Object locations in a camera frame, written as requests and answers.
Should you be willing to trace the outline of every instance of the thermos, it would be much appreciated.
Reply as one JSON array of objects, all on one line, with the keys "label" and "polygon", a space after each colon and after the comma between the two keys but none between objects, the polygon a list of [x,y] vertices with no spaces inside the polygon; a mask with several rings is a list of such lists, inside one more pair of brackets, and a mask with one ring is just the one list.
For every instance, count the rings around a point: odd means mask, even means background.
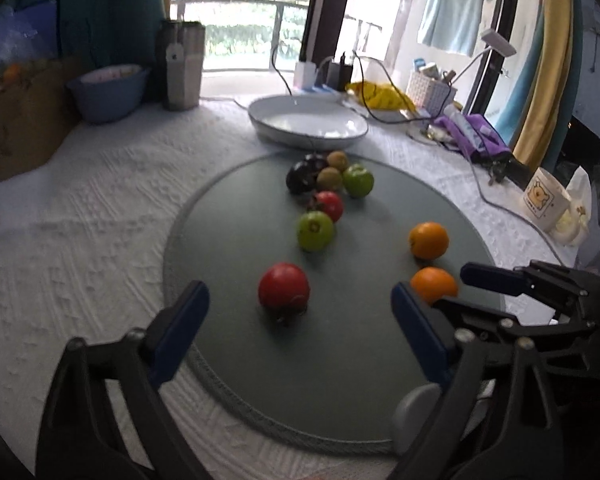
[{"label": "thermos", "polygon": [[165,20],[156,39],[164,106],[189,110],[200,103],[205,27],[200,22]]}]

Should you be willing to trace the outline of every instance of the red fruit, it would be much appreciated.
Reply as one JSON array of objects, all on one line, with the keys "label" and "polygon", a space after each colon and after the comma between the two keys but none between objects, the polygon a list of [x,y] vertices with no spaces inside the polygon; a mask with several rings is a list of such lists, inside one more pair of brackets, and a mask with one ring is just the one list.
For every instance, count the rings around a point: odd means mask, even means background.
[{"label": "red fruit", "polygon": [[342,213],[344,213],[344,204],[337,193],[333,191],[321,191],[316,194],[315,201],[317,208],[326,213],[333,223],[340,220]]},{"label": "red fruit", "polygon": [[309,280],[302,269],[281,263],[264,273],[258,285],[258,299],[267,310],[299,314],[306,310],[309,291]]}]

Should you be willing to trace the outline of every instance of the towel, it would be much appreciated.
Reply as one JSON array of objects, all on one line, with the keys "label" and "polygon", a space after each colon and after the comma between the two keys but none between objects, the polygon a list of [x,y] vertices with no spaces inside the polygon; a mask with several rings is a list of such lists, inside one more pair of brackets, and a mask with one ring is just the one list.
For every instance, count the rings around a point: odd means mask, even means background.
[{"label": "towel", "polygon": [[472,56],[484,0],[427,0],[418,43]]}]

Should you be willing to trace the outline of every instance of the green apple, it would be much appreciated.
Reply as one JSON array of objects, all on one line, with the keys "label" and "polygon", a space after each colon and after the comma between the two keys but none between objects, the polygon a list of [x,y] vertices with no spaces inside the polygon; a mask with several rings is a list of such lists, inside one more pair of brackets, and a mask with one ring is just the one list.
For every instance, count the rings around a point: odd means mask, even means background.
[{"label": "green apple", "polygon": [[325,248],[333,238],[333,221],[322,211],[309,211],[298,222],[298,245],[313,253]]},{"label": "green apple", "polygon": [[367,196],[374,188],[374,176],[362,164],[349,166],[342,174],[342,182],[353,198]]}]

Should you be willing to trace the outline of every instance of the green fruit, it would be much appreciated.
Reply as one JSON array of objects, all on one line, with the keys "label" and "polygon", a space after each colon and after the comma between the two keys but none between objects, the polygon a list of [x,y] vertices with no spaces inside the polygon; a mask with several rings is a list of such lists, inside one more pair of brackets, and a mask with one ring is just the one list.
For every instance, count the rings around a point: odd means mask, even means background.
[{"label": "green fruit", "polygon": [[331,152],[327,156],[327,162],[332,168],[335,168],[340,173],[349,167],[349,159],[345,152]]},{"label": "green fruit", "polygon": [[342,187],[342,176],[335,168],[324,168],[315,184],[320,191],[337,191]]},{"label": "green fruit", "polygon": [[333,238],[334,228],[331,218],[322,211],[309,211],[298,222],[298,245],[313,253],[325,248]]},{"label": "green fruit", "polygon": [[373,174],[361,164],[349,166],[342,174],[344,189],[353,198],[362,198],[371,193],[374,188]]}]

